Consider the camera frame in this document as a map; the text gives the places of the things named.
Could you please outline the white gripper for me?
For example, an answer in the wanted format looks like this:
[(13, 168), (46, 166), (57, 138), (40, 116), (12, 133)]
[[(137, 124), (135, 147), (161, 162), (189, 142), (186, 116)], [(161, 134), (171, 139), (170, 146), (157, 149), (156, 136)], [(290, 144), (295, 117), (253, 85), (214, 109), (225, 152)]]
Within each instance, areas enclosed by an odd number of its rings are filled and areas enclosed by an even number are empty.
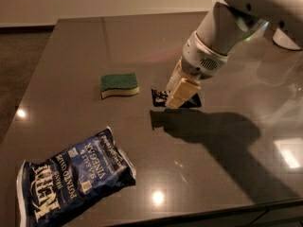
[(199, 81), (182, 78), (182, 70), (191, 76), (209, 79), (214, 77), (227, 61), (226, 55), (210, 49), (194, 31), (184, 45), (181, 60), (176, 63), (166, 86), (169, 93), (166, 106), (178, 109), (201, 89)]

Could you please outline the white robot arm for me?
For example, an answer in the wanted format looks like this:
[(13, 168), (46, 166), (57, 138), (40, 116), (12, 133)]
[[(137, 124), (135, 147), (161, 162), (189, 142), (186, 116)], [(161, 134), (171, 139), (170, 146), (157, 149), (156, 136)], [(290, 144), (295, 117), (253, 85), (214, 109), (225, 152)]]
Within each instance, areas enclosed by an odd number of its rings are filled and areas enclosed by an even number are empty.
[(192, 32), (167, 84), (166, 106), (180, 108), (197, 94), (200, 81), (227, 63), (229, 53), (264, 23), (276, 27), (274, 42), (300, 50), (303, 46), (303, 0), (222, 0)]

